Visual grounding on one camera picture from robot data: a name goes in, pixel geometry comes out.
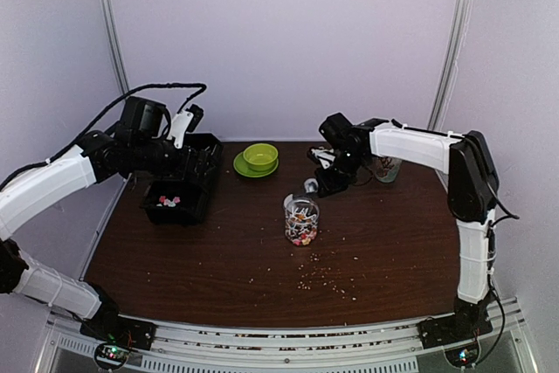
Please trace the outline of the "green bowl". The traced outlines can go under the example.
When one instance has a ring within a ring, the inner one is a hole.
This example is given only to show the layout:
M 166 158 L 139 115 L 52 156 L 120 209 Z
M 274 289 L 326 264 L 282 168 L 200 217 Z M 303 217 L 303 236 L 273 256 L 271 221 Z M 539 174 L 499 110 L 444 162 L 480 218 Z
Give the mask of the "green bowl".
M 242 152 L 243 157 L 254 169 L 264 169 L 279 158 L 279 151 L 269 143 L 253 143 Z

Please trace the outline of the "green saucer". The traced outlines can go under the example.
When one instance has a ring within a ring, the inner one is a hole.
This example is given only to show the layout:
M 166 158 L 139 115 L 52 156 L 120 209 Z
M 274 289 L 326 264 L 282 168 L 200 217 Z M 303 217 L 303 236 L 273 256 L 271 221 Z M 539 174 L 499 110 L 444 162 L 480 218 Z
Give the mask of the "green saucer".
M 276 159 L 274 163 L 268 165 L 266 168 L 254 169 L 243 157 L 242 153 L 238 153 L 233 159 L 233 168 L 241 176 L 248 178 L 262 178 L 271 175 L 280 165 L 280 160 Z

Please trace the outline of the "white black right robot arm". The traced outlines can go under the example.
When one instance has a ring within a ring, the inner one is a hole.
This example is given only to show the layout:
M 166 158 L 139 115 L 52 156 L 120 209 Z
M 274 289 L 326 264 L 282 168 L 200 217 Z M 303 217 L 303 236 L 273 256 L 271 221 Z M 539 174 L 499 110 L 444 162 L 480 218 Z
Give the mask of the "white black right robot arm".
M 396 120 L 372 118 L 359 124 L 330 115 L 319 127 L 326 147 L 310 148 L 317 164 L 318 195 L 328 197 L 355 183 L 373 160 L 394 158 L 437 171 L 447 178 L 447 206 L 459 233 L 459 283 L 448 332 L 466 339 L 476 330 L 492 299 L 499 178 L 484 135 L 441 133 Z

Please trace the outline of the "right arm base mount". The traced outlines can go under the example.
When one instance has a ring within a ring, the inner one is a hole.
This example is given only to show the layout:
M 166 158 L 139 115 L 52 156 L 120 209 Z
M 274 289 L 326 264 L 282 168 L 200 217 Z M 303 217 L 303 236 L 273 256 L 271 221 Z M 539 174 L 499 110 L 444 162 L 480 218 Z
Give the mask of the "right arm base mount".
M 423 349 L 442 349 L 455 369 L 473 369 L 482 360 L 481 336 L 493 331 L 485 303 L 455 301 L 452 314 L 428 317 L 418 324 Z

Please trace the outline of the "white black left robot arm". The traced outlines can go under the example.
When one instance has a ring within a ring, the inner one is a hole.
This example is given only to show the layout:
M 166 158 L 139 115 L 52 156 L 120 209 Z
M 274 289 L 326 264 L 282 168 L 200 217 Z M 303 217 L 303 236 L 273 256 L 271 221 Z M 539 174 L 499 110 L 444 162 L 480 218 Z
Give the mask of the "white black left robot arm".
M 119 174 L 147 171 L 177 180 L 187 173 L 187 141 L 204 111 L 197 105 L 169 114 L 160 102 L 132 97 L 106 131 L 86 131 L 61 156 L 7 182 L 1 189 L 1 291 L 61 307 L 84 320 L 108 342 L 126 332 L 118 309 L 98 287 L 74 280 L 20 250 L 13 234 L 71 194 Z

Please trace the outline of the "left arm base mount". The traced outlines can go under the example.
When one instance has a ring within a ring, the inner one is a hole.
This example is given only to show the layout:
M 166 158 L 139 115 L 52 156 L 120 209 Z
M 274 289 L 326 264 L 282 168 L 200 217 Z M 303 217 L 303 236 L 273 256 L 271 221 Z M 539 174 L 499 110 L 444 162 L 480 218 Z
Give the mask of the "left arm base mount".
M 93 351 L 93 360 L 102 371 L 114 372 L 122 368 L 133 352 L 150 350 L 155 337 L 156 325 L 120 315 L 117 303 L 100 287 L 93 289 L 100 297 L 100 307 L 91 319 L 77 315 L 80 333 L 100 343 Z

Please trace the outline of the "black three-compartment candy tray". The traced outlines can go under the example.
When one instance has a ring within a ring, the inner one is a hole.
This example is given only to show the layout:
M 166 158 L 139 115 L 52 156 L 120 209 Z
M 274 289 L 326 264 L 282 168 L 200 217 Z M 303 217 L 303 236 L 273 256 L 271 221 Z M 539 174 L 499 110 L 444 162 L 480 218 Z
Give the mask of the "black three-compartment candy tray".
M 155 178 L 142 199 L 141 208 L 152 224 L 196 225 L 205 219 L 221 170 L 224 146 L 211 133 L 188 134 L 183 146 L 183 166 L 171 176 Z M 185 170 L 188 148 L 203 149 L 206 146 L 218 146 L 218 166 L 215 175 L 210 181 L 187 181 Z

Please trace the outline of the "silver jar lid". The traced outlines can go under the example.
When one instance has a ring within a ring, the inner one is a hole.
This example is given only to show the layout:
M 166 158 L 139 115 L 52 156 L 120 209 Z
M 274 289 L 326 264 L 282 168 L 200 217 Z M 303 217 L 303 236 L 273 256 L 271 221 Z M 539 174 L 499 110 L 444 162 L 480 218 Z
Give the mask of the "silver jar lid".
M 308 178 L 303 183 L 303 188 L 306 194 L 314 194 L 319 189 L 319 184 L 315 178 Z

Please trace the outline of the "clear plastic jar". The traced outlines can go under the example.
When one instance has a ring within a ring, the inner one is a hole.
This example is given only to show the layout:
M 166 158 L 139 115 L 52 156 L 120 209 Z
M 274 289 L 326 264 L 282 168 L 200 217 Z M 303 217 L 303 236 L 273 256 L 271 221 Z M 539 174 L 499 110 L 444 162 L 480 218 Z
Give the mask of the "clear plastic jar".
M 309 245 L 318 234 L 320 210 L 310 197 L 288 195 L 283 202 L 285 237 L 296 246 Z

